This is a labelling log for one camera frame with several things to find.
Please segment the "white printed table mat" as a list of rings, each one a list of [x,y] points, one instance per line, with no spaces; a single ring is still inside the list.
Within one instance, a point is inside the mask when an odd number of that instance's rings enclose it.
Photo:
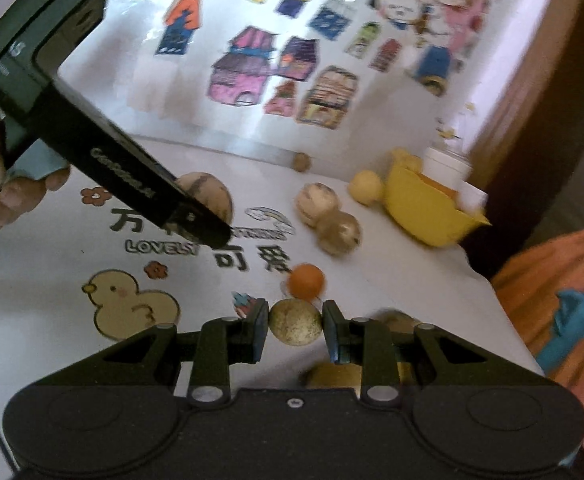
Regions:
[[[291,266],[311,263],[324,272],[324,296],[349,318],[396,309],[444,327],[521,366],[536,362],[485,278],[452,246],[432,250],[409,237],[379,209],[347,196],[330,180],[346,212],[362,225],[362,244],[347,258],[320,250],[293,206],[309,176],[234,156],[148,142],[147,150],[175,174],[203,171],[229,188],[234,224],[257,229],[253,208],[269,208],[292,222],[280,240]],[[120,270],[141,289],[168,292],[180,305],[179,328],[198,330],[234,314],[242,292],[269,302],[283,295],[284,275],[268,270],[259,240],[238,238],[217,255],[191,249],[177,235],[124,216],[118,200],[87,205],[91,180],[73,171],[68,183],[33,211],[0,230],[0,418],[21,388],[109,345],[94,325],[94,305],[83,286],[96,273]]]

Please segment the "wooden door frame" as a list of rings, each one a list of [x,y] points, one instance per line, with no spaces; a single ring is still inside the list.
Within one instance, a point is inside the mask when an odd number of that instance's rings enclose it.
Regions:
[[[505,94],[470,151],[470,182],[487,188],[519,140],[569,43],[584,0],[549,0]]]

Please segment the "folded white paper piece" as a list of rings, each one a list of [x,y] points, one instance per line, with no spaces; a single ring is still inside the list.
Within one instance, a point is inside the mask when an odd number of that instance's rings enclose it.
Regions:
[[[484,214],[488,195],[480,188],[463,181],[460,183],[457,196],[457,208],[469,216]]]

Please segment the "girl in orange dress painting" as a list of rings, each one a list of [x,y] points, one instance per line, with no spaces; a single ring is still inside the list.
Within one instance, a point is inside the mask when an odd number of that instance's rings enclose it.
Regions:
[[[584,406],[584,230],[520,252],[492,285],[542,372]]]

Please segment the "small yellow lemon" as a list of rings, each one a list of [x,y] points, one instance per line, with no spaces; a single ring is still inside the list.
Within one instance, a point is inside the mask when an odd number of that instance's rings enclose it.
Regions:
[[[370,207],[382,200],[384,183],[374,171],[362,170],[350,180],[347,192],[355,202]]]

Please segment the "brownish striped melon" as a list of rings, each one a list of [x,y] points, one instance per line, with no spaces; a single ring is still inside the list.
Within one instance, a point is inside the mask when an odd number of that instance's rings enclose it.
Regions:
[[[354,252],[362,241],[362,228],[358,220],[340,210],[324,214],[317,222],[315,232],[318,246],[335,257]]]

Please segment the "yellow flower sprig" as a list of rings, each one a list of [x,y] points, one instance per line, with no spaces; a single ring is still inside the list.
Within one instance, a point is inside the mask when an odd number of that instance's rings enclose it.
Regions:
[[[475,116],[476,107],[473,102],[465,102],[459,110],[447,115],[444,118],[437,119],[437,134],[445,140],[462,140],[472,118]]]

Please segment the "striped pepino melon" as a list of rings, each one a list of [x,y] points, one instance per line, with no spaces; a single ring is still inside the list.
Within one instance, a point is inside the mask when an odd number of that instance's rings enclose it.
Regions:
[[[203,204],[223,222],[234,218],[234,202],[226,185],[207,172],[189,172],[176,179],[176,184]]]
[[[339,210],[341,201],[328,185],[315,182],[302,187],[294,198],[294,207],[306,226],[314,228],[325,214]]]

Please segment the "orange tangerine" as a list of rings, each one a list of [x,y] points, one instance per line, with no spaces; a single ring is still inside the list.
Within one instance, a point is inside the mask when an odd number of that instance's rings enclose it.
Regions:
[[[318,266],[302,263],[291,270],[286,288],[294,298],[312,302],[326,287],[326,276]]]

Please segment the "small brown round fruit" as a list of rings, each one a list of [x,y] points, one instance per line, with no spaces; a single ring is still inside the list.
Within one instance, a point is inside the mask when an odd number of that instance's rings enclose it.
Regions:
[[[271,333],[292,347],[304,347],[322,333],[321,315],[309,302],[289,298],[274,304],[268,316]]]

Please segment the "white and orange jar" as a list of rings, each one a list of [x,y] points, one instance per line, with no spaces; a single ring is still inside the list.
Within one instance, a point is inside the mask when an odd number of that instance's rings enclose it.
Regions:
[[[422,158],[421,174],[451,198],[456,198],[472,166],[464,157],[439,148],[427,148]]]

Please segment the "houses drawing paper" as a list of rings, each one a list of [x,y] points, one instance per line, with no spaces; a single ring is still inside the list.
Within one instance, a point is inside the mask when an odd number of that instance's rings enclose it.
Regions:
[[[369,0],[106,0],[61,73],[140,136],[373,157],[434,136],[407,32]]]

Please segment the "yellow plastic bowl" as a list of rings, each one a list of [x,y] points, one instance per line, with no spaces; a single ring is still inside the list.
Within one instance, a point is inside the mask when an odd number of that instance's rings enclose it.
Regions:
[[[408,234],[430,247],[455,245],[479,226],[489,226],[484,210],[467,214],[457,208],[456,193],[422,177],[422,160],[394,148],[385,179],[382,205]]]

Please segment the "cartoon children poster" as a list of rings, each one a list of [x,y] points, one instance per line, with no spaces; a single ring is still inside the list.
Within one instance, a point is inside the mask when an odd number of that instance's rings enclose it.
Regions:
[[[368,63],[379,89],[408,80],[440,98],[483,35],[496,0],[324,0],[308,23]]]

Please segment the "yellow pear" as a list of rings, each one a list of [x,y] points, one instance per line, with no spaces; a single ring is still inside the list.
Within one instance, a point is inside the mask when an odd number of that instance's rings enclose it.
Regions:
[[[356,364],[321,362],[305,373],[303,382],[311,389],[351,388],[360,393],[362,368]]]

